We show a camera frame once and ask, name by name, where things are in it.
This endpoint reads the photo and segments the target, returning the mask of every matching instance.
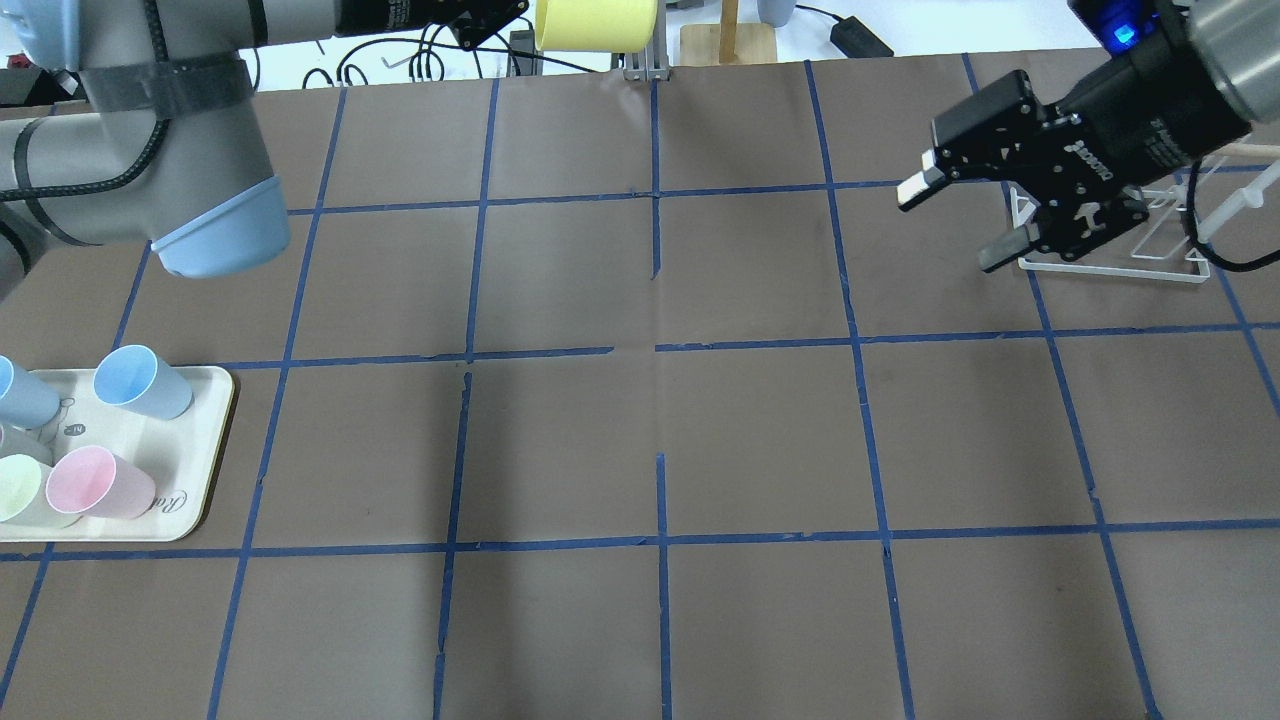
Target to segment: grid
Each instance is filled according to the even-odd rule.
[[[977,79],[969,58],[964,58],[965,70],[973,88],[977,88]],[[1011,538],[1011,537],[1065,537],[1085,536],[1097,537],[1101,543],[1106,570],[1110,578],[1114,601],[1124,630],[1125,644],[1132,660],[1132,671],[1140,689],[1146,712],[1151,717],[1161,717],[1160,698],[1152,688],[1147,666],[1142,651],[1140,638],[1135,629],[1130,611],[1129,600],[1125,591],[1124,578],[1120,573],[1120,564],[1112,541],[1116,536],[1151,534],[1151,533],[1194,533],[1210,530],[1268,530],[1280,529],[1280,518],[1260,516],[1248,519],[1221,519],[1221,520],[1167,520],[1167,521],[1108,521],[1103,510],[1103,501],[1098,495],[1094,483],[1093,469],[1089,452],[1085,446],[1082,423],[1076,413],[1071,386],[1060,354],[1059,341],[1062,338],[1096,338],[1096,337],[1124,337],[1124,336],[1243,336],[1248,345],[1249,354],[1257,366],[1258,375],[1266,388],[1266,393],[1274,411],[1280,415],[1280,396],[1271,372],[1258,343],[1258,333],[1280,329],[1280,323],[1251,323],[1244,314],[1242,304],[1236,297],[1231,282],[1219,274],[1221,292],[1230,304],[1236,319],[1233,323],[1199,324],[1199,325],[1158,325],[1158,327],[1108,327],[1089,329],[1057,329],[1050,320],[1044,293],[1042,292],[1039,278],[1034,273],[1027,274],[1027,290],[1034,302],[1039,328],[1014,329],[992,332],[955,332],[955,333],[916,333],[916,334],[863,334],[859,331],[858,314],[851,293],[854,283],[850,279],[849,259],[846,256],[846,228],[849,219],[841,217],[838,192],[847,190],[867,190],[892,187],[896,181],[847,181],[837,182],[832,169],[832,154],[827,136],[827,123],[824,122],[823,101],[819,97],[819,87],[815,81],[812,64],[804,65],[808,81],[808,95],[812,102],[812,118],[817,129],[819,151],[822,158],[823,182],[806,184],[777,184],[755,187],[730,187],[730,188],[692,188],[692,190],[663,190],[660,168],[660,141],[659,127],[659,99],[662,88],[654,85],[650,91],[650,128],[652,128],[652,188],[627,193],[602,193],[602,195],[571,195],[549,197],[518,197],[518,199],[492,199],[489,196],[490,173],[493,167],[495,119],[504,83],[490,83],[488,118],[485,123],[484,160],[480,181],[480,195],[476,201],[436,201],[436,202],[408,202],[394,205],[353,205],[330,206],[326,204],[326,193],[330,186],[330,173],[334,165],[334,155],[339,145],[339,132],[342,129],[343,114],[347,106],[348,92],[343,90],[338,96],[337,111],[329,137],[328,151],[324,161],[324,170],[320,179],[319,192],[315,204],[310,209],[291,210],[291,215],[306,219],[308,229],[303,249],[296,291],[292,299],[292,311],[288,325],[288,334],[284,342],[282,357],[274,360],[247,359],[243,361],[225,361],[220,365],[230,370],[276,370],[279,379],[275,389],[274,402],[266,427],[264,448],[257,473],[257,483],[253,488],[252,500],[248,509],[247,523],[244,525],[243,539],[239,547],[221,548],[159,548],[159,550],[68,550],[55,547],[49,543],[40,552],[32,553],[3,553],[0,561],[13,564],[35,564],[36,574],[29,588],[22,621],[9,653],[4,679],[0,682],[0,706],[10,691],[14,673],[22,661],[23,646],[27,641],[32,618],[42,601],[42,589],[46,574],[51,565],[60,562],[81,561],[124,561],[124,560],[166,560],[166,559],[227,559],[236,560],[234,582],[232,584],[230,602],[227,607],[225,623],[219,646],[216,670],[212,678],[207,717],[219,716],[220,702],[223,700],[223,687],[227,674],[228,661],[237,639],[237,620],[242,602],[242,593],[246,583],[246,573],[256,559],[265,557],[329,557],[329,556],[378,556],[378,555],[438,555],[443,559],[443,582],[439,601],[439,624],[436,637],[436,655],[431,671],[433,688],[433,716],[443,714],[443,701],[448,692],[447,678],[449,670],[448,641],[451,630],[451,616],[453,606],[453,578],[456,561],[460,553],[502,553],[502,552],[532,552],[532,551],[572,551],[588,548],[641,548],[657,550],[658,557],[658,598],[659,614],[654,632],[659,635],[660,657],[660,707],[663,717],[681,715],[681,707],[676,702],[676,687],[673,684],[672,670],[672,602],[669,578],[669,553],[677,546],[730,546],[730,544],[786,544],[786,543],[878,543],[883,573],[883,594],[887,606],[887,625],[890,626],[896,674],[900,685],[901,711],[906,717],[916,717],[915,693],[913,692],[911,659],[908,652],[906,635],[910,633],[910,624],[902,616],[900,607],[899,575],[895,565],[895,543],[899,541],[922,539],[978,539],[978,538]],[[1248,172],[1256,168],[1235,168],[1233,172]],[[865,445],[867,460],[870,470],[870,491],[874,500],[874,529],[850,529],[836,532],[765,532],[765,533],[705,533],[705,534],[672,534],[668,532],[668,495],[667,495],[667,456],[659,450],[654,459],[654,511],[655,532],[640,536],[617,537],[579,537],[563,539],[536,539],[536,541],[460,541],[460,516],[465,500],[465,469],[467,464],[468,425],[471,414],[472,388],[476,382],[470,368],[486,363],[518,363],[527,359],[558,359],[558,357],[591,357],[604,356],[616,352],[616,347],[562,347],[540,350],[508,350],[508,351],[477,351],[476,327],[477,305],[481,290],[481,272],[484,265],[484,245],[486,217],[490,208],[512,205],[538,205],[538,204],[568,204],[568,202],[612,202],[636,199],[649,199],[653,217],[652,240],[652,272],[658,277],[663,268],[663,238],[662,238],[662,208],[663,201],[676,197],[704,197],[704,196],[731,196],[731,195],[773,195],[773,193],[815,193],[824,195],[829,209],[832,227],[832,243],[838,269],[838,282],[841,301],[844,306],[847,334],[836,337],[812,338],[785,338],[785,340],[748,340],[748,341],[714,341],[696,343],[657,343],[654,351],[664,354],[689,352],[716,352],[739,350],[777,350],[777,348],[819,348],[819,347],[846,347],[852,359],[854,387],[849,392],[856,395],[860,413],[863,442]],[[474,209],[476,213],[476,231],[474,240],[472,269],[468,288],[466,345],[462,352],[439,354],[430,356],[421,355],[371,355],[371,356],[342,356],[342,357],[294,357],[294,343],[298,334],[298,324],[303,311],[303,302],[307,295],[307,281],[311,270],[312,252],[316,245],[316,236],[323,218],[339,214],[358,213],[384,213],[396,210],[428,210],[428,209]],[[115,332],[113,347],[124,342],[129,327],[131,314],[138,299],[140,288],[150,261],[150,252],[143,250],[133,278],[132,288],[124,304],[119,325]],[[916,343],[982,343],[992,341],[1039,340],[1044,342],[1052,370],[1056,377],[1057,391],[1060,393],[1062,413],[1065,413],[1070,436],[1075,446],[1080,475],[1084,480],[1084,492],[1089,498],[1093,515],[1092,523],[1078,524],[1051,524],[1051,525],[998,525],[998,527],[963,527],[963,528],[901,528],[891,524],[890,509],[886,502],[886,491],[881,477],[879,447],[876,436],[876,416],[873,410],[877,406],[872,400],[869,382],[867,378],[867,361],[863,356],[864,348],[878,345],[916,345]],[[259,520],[259,511],[262,503],[264,487],[271,466],[273,448],[276,439],[276,430],[280,427],[282,407],[285,402],[291,370],[300,368],[332,368],[356,365],[415,365],[415,364],[465,364],[468,370],[462,375],[461,387],[457,393],[461,397],[461,409],[457,418],[457,447],[453,459],[452,489],[449,497],[448,529],[444,542],[424,543],[396,543],[396,544],[340,544],[340,546],[259,546],[255,543],[255,530]]]

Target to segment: blue light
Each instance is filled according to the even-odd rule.
[[[1138,31],[1134,29],[1133,26],[1129,23],[1125,23],[1116,28],[1116,40],[1119,40],[1120,45],[1124,45],[1125,47],[1133,45],[1133,41],[1137,37],[1138,37]]]

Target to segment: tray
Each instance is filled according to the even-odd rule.
[[[156,420],[102,404],[93,370],[33,370],[63,397],[47,425],[32,430],[54,460],[101,445],[156,480],[151,509],[133,520],[81,518],[65,528],[0,524],[0,542],[172,542],[200,524],[236,396],[230,373],[215,366],[177,368],[191,382],[192,402],[174,420]]]

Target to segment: yellow cylinder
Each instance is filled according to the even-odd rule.
[[[639,53],[663,0],[538,0],[538,50]]]

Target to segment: pink cup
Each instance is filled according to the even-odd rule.
[[[45,497],[59,512],[127,520],[151,507],[156,482],[110,450],[90,445],[54,465]]]

